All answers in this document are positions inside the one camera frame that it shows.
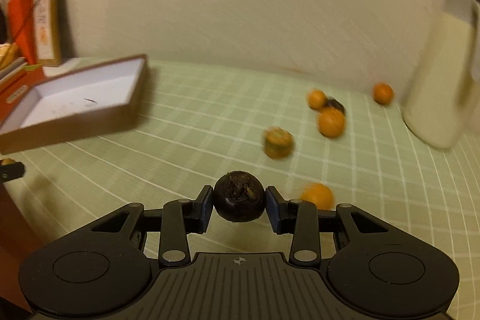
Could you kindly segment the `red paper envelope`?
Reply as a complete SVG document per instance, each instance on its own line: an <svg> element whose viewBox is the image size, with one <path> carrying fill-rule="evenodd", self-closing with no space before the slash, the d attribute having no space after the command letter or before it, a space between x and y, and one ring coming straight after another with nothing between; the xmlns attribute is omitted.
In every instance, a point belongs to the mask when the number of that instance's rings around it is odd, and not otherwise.
<svg viewBox="0 0 480 320"><path fill-rule="evenodd" d="M7 14L10 34L28 64L37 63L33 23L33 0L9 0Z"/></svg>

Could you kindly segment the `brown cardboard box white inside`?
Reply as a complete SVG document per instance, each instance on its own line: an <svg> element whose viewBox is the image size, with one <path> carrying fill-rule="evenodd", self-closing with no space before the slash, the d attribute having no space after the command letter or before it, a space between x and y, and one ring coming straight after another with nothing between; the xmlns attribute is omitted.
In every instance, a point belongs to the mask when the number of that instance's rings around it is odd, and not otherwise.
<svg viewBox="0 0 480 320"><path fill-rule="evenodd" d="M136 54L44 79L1 122L1 154L133 128L148 74Z"/></svg>

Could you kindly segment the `walnut-like brown fruit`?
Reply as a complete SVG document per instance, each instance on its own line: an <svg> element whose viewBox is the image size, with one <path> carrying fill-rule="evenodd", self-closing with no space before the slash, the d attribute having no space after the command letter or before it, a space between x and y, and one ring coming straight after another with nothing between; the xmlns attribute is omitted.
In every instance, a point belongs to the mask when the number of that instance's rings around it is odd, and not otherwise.
<svg viewBox="0 0 480 320"><path fill-rule="evenodd" d="M295 140L281 127L269 127L264 131L264 152L272 159L288 157L295 148Z"/></svg>

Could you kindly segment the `dark round water chestnut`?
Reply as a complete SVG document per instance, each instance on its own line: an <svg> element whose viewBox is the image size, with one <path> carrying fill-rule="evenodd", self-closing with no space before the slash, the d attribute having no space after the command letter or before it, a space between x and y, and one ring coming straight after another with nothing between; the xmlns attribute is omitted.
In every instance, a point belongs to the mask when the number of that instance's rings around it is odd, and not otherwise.
<svg viewBox="0 0 480 320"><path fill-rule="evenodd" d="M259 218L266 205L261 182L246 171L230 171L220 177L213 189L216 212L232 223L248 223Z"/></svg>

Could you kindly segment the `orange tangerine by jug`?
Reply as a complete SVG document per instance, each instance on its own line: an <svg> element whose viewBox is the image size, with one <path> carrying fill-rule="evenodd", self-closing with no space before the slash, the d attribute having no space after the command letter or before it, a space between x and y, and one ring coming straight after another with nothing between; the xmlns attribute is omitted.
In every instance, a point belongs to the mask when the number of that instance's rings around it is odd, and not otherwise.
<svg viewBox="0 0 480 320"><path fill-rule="evenodd" d="M388 106L394 100L394 90L386 83L378 83L373 87L373 99L377 104Z"/></svg>

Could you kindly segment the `stack of grey books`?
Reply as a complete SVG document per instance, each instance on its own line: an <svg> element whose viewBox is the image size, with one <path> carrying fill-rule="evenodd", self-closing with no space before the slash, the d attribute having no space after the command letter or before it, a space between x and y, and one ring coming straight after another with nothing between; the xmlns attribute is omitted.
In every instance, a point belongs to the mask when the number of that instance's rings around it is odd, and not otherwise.
<svg viewBox="0 0 480 320"><path fill-rule="evenodd" d="M9 66L2 69L0 71L0 79L4 79L10 75L16 73L19 69L25 67L28 63L26 62L24 57L20 57L14 62L12 62Z"/></svg>

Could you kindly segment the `small orange tangerine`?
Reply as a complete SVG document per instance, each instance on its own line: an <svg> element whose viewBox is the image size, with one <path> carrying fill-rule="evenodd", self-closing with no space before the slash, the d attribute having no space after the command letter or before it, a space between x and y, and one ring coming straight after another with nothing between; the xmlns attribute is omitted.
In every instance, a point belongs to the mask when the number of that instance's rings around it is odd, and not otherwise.
<svg viewBox="0 0 480 320"><path fill-rule="evenodd" d="M307 94L307 104L312 110L321 110L327 103L328 98L326 94L320 89L313 88Z"/></svg>

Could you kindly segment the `green checked table mat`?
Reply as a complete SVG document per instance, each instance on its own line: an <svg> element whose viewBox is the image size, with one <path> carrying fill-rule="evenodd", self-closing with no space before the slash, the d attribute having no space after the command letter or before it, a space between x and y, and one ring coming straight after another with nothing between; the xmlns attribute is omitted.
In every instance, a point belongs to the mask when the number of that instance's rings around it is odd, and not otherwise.
<svg viewBox="0 0 480 320"><path fill-rule="evenodd" d="M191 198L229 171L247 171L285 198L321 183L441 249L456 263L455 319L479 317L479 138L449 150L412 134L400 107L329 86L346 108L337 139L317 130L306 103L315 83L297 76L151 59L137 126L16 154L25 176L7 192L33 230L52 241L129 202L148 209ZM264 152L264 131L295 140L288 157Z"/></svg>

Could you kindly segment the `cream thermos jug grey lid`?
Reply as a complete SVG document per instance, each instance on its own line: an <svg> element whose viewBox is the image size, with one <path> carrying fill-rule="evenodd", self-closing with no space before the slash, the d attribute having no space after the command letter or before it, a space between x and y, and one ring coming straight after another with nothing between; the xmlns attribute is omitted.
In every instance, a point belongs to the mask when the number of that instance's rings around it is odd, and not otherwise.
<svg viewBox="0 0 480 320"><path fill-rule="evenodd" d="M479 2L445 0L403 101L403 121L428 145L450 149L478 101Z"/></svg>

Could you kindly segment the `red cloth book box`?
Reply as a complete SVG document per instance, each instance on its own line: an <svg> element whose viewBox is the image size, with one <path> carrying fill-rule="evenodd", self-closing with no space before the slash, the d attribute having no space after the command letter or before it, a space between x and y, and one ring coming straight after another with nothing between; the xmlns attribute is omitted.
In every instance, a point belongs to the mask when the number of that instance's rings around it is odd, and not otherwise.
<svg viewBox="0 0 480 320"><path fill-rule="evenodd" d="M0 119L3 122L31 87L45 79L43 67L27 66L1 84Z"/></svg>

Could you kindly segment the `wooden picture frame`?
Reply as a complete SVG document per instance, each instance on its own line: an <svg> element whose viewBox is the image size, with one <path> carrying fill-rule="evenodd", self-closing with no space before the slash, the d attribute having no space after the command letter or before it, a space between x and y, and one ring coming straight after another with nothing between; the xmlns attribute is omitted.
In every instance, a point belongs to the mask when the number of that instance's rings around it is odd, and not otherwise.
<svg viewBox="0 0 480 320"><path fill-rule="evenodd" d="M59 67L62 54L59 38L58 0L33 0L33 23L37 62Z"/></svg>

